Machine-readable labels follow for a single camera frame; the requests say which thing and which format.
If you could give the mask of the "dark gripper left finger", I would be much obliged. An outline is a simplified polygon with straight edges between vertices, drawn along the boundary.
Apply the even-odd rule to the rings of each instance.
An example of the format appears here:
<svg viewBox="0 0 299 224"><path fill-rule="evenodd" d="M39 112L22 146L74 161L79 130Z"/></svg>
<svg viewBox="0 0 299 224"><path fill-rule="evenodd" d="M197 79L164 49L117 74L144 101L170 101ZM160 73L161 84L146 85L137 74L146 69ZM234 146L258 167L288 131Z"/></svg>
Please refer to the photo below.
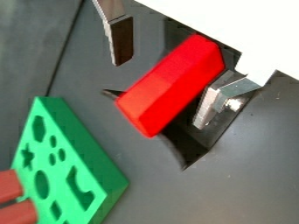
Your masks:
<svg viewBox="0 0 299 224"><path fill-rule="evenodd" d="M102 20L111 64L117 67L133 57L133 18L125 14L122 0L91 0Z"/></svg>

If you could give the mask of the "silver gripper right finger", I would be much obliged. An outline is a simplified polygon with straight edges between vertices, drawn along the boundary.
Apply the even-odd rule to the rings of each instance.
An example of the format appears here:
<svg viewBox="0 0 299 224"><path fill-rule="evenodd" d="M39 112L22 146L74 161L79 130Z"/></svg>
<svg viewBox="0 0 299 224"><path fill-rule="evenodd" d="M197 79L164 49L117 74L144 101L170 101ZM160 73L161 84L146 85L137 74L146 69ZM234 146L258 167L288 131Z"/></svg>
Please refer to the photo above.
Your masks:
<svg viewBox="0 0 299 224"><path fill-rule="evenodd" d="M205 89L192 125L201 130L224 109L238 112L248 100L246 94L258 88L245 75L226 70Z"/></svg>

